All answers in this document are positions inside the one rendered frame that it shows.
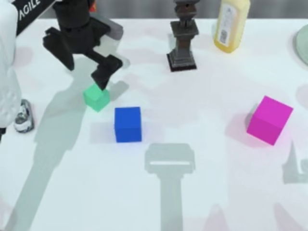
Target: magenta cube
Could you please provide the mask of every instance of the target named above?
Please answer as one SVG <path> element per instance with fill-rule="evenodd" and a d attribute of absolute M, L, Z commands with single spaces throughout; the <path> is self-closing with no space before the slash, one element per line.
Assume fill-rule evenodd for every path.
<path fill-rule="evenodd" d="M 250 120 L 247 133 L 274 145 L 292 111 L 292 107 L 264 96 Z"/>

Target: white table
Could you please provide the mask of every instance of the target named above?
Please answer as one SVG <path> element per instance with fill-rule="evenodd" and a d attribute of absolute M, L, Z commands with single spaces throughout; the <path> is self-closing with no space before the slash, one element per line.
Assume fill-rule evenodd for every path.
<path fill-rule="evenodd" d="M 298 159 L 308 155 L 308 68 L 292 48 L 307 20 L 249 20 L 233 54 L 214 46 L 215 21 L 197 20 L 198 70 L 181 73 L 168 67 L 169 21 L 117 20 L 125 66 L 109 87 L 129 89 L 99 113 L 82 100 L 95 64 L 76 57 L 70 73 L 42 46 L 54 20 L 37 20 L 18 38 L 15 67 L 36 129 L 8 128 L 3 137 L 0 226 L 11 217 L 10 231 L 173 231 L 161 228 L 160 179 L 145 170 L 145 152 L 157 142 L 194 151 L 195 171 L 182 178 L 177 204 L 183 231 L 307 230 L 307 185 L 282 181 L 291 142 Z M 103 40 L 106 54 L 115 50 Z M 264 95 L 294 107 L 274 147 L 245 133 Z M 115 142 L 114 108 L 126 106 L 142 109 L 141 143 Z"/>

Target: mustard bottle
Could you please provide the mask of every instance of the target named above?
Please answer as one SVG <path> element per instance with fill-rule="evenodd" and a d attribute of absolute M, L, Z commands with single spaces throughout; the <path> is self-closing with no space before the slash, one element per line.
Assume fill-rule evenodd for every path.
<path fill-rule="evenodd" d="M 250 0 L 221 0 L 214 44 L 226 53 L 240 45 Z"/>

